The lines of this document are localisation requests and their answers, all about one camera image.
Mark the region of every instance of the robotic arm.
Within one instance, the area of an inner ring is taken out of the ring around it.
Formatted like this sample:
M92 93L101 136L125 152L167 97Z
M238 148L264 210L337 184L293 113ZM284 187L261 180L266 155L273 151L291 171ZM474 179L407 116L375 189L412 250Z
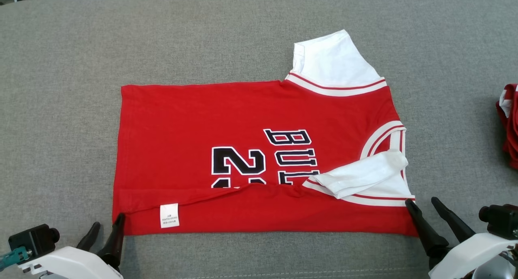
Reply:
M100 223L93 224L77 247L55 250L59 232L42 224L9 238L11 251L0 262L3 268L18 264L24 273L41 279L121 279L119 265L124 240L124 214L119 214L105 246L97 253L89 249L96 242Z
M482 207L479 218L488 223L489 232L475 233L439 198L433 197L435 210L460 242L449 247L448 241L422 217L419 207L411 200L405 203L429 257L431 279L518 278L518 207L509 204Z

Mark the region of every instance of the care label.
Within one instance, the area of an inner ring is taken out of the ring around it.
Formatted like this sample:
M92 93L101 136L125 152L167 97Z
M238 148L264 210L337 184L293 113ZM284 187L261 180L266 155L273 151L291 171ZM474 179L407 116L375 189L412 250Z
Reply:
M177 227L180 225L178 219L178 203L160 205L160 226L161 228Z

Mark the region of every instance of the red and white trim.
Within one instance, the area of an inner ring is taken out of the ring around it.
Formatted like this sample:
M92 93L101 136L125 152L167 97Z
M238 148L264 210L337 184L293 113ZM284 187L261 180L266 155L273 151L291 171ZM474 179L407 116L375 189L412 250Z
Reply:
M368 85L357 85L353 87L320 85L318 84L318 82L311 80L308 77L302 77L299 74L296 74L295 72L290 72L290 74L286 76L285 80L290 81L296 85L300 85L301 87L309 89L310 91L313 91L317 94L334 97L361 95L376 91L377 89L381 89L382 87L387 86L385 78L381 78L380 80Z
M360 159L374 155L381 142L390 135L390 148L398 149L403 154L405 153L405 131L407 128L403 126L401 121L391 121L383 124L369 137L363 150L361 151Z
M317 183L312 182L311 180L306 180L303 184L304 187L316 190L320 193L324 193L330 196L333 196L333 193L329 191L326 187L319 185ZM411 199L416 200L416 197L414 195L401 195L398 197L388 197L388 196L367 196L367 195L361 195L361 194L352 194L350 196L345 196L343 198L340 198L341 200L356 203L356 204L362 204L362 205L369 205L369 206L383 206L383 207L405 207L405 200Z

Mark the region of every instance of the white sleeve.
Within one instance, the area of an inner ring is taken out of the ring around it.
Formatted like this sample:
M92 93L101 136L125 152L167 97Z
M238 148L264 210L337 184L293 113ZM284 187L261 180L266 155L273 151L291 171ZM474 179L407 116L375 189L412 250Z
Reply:
M381 79L345 30L295 43L292 72L326 87L358 87Z
M415 199L401 174L407 164L402 152L390 149L311 176L302 186L352 203L403 207Z

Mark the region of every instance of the red jersey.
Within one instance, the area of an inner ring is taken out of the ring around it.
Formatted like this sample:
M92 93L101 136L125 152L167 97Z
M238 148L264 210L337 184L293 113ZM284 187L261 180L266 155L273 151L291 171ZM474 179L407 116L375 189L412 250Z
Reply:
M349 40L343 32L331 39ZM126 213L126 234L415 235L404 172L340 198L317 182L378 152L404 152L385 80L324 85L296 68L284 81L122 87L113 216Z
M509 153L511 159L509 165L518 168L518 84L510 83L503 89L500 99L496 102L496 108L502 125L505 128L506 137L503 143L503 151Z

